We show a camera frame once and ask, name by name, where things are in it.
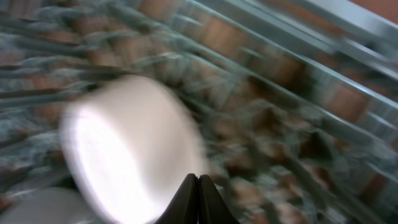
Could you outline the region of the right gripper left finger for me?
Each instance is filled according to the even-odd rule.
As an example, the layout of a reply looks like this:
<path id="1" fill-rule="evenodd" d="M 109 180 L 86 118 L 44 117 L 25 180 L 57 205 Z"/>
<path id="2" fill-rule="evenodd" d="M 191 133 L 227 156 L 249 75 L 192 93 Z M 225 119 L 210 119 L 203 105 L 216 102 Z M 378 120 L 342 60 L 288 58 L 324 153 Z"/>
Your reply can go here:
<path id="1" fill-rule="evenodd" d="M 155 224 L 197 224 L 197 181 L 195 174 L 188 174 L 165 212 Z"/>

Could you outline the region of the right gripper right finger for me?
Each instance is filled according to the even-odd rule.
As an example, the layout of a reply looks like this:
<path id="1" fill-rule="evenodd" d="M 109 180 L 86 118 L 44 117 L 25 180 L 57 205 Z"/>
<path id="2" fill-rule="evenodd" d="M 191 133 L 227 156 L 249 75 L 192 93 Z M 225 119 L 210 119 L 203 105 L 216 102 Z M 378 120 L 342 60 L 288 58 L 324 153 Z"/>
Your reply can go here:
<path id="1" fill-rule="evenodd" d="M 209 175 L 199 178 L 199 224 L 239 224 L 232 215 Z"/>

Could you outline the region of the pink bowl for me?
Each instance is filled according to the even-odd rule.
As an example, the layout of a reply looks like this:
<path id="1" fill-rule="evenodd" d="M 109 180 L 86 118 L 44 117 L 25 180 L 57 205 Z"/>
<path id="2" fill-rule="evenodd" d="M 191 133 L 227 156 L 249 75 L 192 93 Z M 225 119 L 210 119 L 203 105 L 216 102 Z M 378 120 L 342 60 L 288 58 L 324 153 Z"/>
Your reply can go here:
<path id="1" fill-rule="evenodd" d="M 152 222 L 186 175 L 208 172 L 193 118 L 153 78 L 128 75 L 70 103 L 60 137 L 78 188 L 106 223 Z"/>

